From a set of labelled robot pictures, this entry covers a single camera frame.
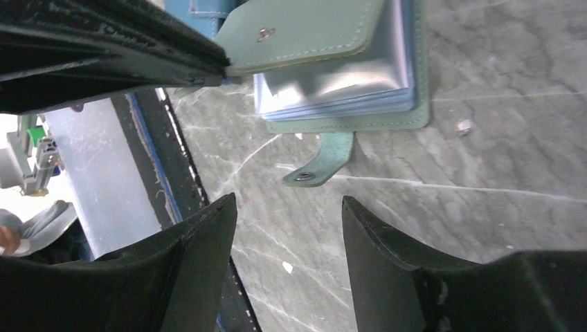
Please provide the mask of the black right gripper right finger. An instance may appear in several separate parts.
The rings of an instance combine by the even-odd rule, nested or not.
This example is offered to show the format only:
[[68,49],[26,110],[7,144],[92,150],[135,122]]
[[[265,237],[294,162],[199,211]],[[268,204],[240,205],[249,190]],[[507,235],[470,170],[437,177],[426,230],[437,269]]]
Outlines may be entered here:
[[360,331],[585,331],[586,252],[479,264],[392,227],[351,196],[343,238]]

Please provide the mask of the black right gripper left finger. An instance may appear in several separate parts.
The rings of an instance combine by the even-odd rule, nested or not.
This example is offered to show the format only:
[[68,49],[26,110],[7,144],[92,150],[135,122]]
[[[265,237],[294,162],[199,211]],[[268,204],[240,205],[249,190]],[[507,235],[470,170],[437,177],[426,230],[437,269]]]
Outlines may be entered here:
[[1,259],[2,331],[213,331],[234,194],[94,261]]

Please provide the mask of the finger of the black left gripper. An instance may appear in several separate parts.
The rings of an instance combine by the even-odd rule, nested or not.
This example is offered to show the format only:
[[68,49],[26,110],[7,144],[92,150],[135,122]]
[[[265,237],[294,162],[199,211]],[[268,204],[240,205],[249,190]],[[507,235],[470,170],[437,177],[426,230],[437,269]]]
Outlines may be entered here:
[[217,86],[224,49],[150,1],[2,1],[1,112]]

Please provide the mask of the green card holder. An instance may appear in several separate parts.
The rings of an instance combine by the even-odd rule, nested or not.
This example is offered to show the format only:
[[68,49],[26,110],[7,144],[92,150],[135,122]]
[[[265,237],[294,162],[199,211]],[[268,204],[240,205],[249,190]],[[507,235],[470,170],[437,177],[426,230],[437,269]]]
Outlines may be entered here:
[[270,132],[318,135],[317,154],[283,178],[287,186],[328,181],[358,131],[428,124],[423,1],[247,1],[214,40],[229,76],[253,76]]

